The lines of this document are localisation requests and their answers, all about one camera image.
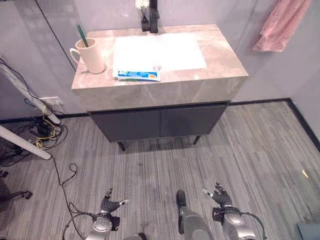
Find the black faucet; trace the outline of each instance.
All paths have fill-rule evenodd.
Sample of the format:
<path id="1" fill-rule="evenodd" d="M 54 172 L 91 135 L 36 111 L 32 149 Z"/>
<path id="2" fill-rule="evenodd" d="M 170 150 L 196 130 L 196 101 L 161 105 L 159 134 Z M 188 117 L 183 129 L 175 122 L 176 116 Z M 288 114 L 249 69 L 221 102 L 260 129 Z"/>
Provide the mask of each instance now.
<path id="1" fill-rule="evenodd" d="M 146 15 L 141 10 L 143 18 L 141 20 L 141 28 L 142 32 L 150 31 L 152 34 L 156 34 L 158 32 L 158 19 L 160 18 L 158 12 L 158 0 L 149 0 L 149 17 L 150 24 Z"/>
<path id="2" fill-rule="evenodd" d="M 160 18 L 158 12 L 158 0 L 149 0 L 149 15 L 150 33 L 156 34 L 158 32 L 158 19 Z"/>

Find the toothpaste tube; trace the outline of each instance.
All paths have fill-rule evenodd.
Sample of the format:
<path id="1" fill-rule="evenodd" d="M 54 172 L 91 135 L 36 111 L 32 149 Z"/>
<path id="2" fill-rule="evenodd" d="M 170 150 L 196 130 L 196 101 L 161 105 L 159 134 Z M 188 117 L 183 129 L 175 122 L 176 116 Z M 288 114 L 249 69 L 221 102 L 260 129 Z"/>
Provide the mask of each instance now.
<path id="1" fill-rule="evenodd" d="M 157 71 L 118 71 L 115 76 L 119 81 L 160 81 Z"/>

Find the cabinet door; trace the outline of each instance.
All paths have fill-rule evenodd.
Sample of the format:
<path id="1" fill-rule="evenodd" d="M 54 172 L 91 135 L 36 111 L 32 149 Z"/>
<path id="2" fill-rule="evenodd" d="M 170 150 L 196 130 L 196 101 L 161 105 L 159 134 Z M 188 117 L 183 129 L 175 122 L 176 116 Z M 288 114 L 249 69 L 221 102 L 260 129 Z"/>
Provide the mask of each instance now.
<path id="1" fill-rule="evenodd" d="M 110 142 L 160 137 L 158 110 L 91 112 L 91 117 Z"/>
<path id="2" fill-rule="evenodd" d="M 160 111 L 160 136 L 178 137 L 209 134 L 226 104 L 174 107 Z"/>

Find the cup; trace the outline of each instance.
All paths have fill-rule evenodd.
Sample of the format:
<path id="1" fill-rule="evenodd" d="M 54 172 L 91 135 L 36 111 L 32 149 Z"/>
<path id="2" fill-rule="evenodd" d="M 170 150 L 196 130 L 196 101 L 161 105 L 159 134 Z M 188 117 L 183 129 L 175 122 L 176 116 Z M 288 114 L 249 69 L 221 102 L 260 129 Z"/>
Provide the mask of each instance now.
<path id="1" fill-rule="evenodd" d="M 70 48 L 70 55 L 76 63 L 86 65 L 90 73 L 102 73 L 105 70 L 106 65 L 103 60 L 97 40 L 95 40 L 94 38 L 86 37 L 86 41 L 88 43 L 88 47 L 86 47 L 82 39 L 77 41 L 75 43 L 76 49 Z M 73 52 L 79 54 L 82 57 L 84 63 L 76 60 L 73 56 Z"/>

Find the power outlet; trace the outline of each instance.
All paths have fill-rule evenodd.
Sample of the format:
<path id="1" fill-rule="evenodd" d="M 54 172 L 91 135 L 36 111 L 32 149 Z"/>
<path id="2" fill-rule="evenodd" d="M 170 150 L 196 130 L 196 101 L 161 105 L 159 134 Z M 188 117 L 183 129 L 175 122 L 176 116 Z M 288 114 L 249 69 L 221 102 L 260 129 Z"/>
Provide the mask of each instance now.
<path id="1" fill-rule="evenodd" d="M 63 104 L 63 102 L 57 96 L 41 97 L 40 100 L 46 102 L 47 104 L 49 104 L 51 106 Z"/>

